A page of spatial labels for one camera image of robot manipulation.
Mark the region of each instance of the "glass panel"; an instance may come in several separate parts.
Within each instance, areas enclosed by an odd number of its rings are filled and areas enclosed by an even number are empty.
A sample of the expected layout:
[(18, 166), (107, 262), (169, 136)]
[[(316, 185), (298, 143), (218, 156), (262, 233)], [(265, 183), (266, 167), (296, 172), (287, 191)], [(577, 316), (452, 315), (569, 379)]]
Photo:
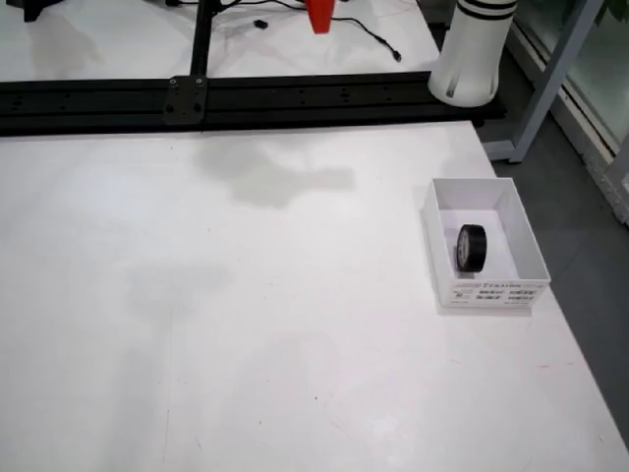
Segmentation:
[[(521, 0), (518, 24), (542, 54), (557, 43), (575, 0)], [(575, 99), (616, 148), (629, 132), (629, 0), (605, 0), (568, 80)]]

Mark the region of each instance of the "white cylinder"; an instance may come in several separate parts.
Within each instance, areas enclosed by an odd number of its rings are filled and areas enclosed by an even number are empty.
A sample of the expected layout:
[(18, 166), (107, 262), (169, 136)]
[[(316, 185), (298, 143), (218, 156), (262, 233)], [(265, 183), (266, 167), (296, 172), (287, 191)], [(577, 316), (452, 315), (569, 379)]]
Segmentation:
[(450, 31), (429, 79), (439, 100), (461, 107), (489, 103), (517, 0), (458, 0)]

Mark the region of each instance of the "white tabletop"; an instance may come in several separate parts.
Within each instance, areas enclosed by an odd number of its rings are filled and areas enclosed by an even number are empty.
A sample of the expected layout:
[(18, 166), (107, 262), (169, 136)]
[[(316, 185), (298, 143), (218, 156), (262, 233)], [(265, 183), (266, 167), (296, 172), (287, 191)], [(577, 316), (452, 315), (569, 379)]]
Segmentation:
[[(1, 81), (153, 79), (188, 74), (197, 8), (163, 0), (64, 0), (32, 24), (0, 4)], [(280, 5), (234, 8), (214, 20), (210, 77), (292, 76), (429, 71), (438, 57), (415, 0), (337, 2), (402, 54), (390, 52), (352, 24), (316, 35), (304, 12)], [(254, 20), (269, 23), (256, 29)]]

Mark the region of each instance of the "black metal bar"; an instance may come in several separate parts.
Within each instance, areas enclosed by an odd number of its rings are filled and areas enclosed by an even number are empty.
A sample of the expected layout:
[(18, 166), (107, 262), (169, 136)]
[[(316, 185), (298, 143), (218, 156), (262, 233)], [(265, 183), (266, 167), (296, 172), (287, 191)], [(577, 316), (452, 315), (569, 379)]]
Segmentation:
[(209, 54), (209, 40), (212, 31), (212, 16), (215, 12), (217, 0), (199, 0), (197, 8), (197, 25), (195, 27), (195, 42), (193, 43), (193, 60), (190, 67), (191, 76), (207, 75), (207, 55)]
[(504, 116), (497, 100), (479, 108), (446, 105), (430, 94), (428, 78), (429, 73), (396, 73), (209, 79), (206, 95), (198, 95), (204, 96), (202, 119), (189, 122), (164, 120), (173, 93), (169, 80), (0, 83), (0, 136), (482, 122)]

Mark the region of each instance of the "red object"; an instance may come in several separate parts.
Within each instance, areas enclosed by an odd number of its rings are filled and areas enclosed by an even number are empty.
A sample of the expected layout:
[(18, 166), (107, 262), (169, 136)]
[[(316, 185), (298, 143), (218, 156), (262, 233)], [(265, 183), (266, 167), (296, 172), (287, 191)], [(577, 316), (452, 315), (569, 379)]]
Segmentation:
[(308, 16), (315, 34), (325, 34), (330, 31), (334, 0), (306, 0)]

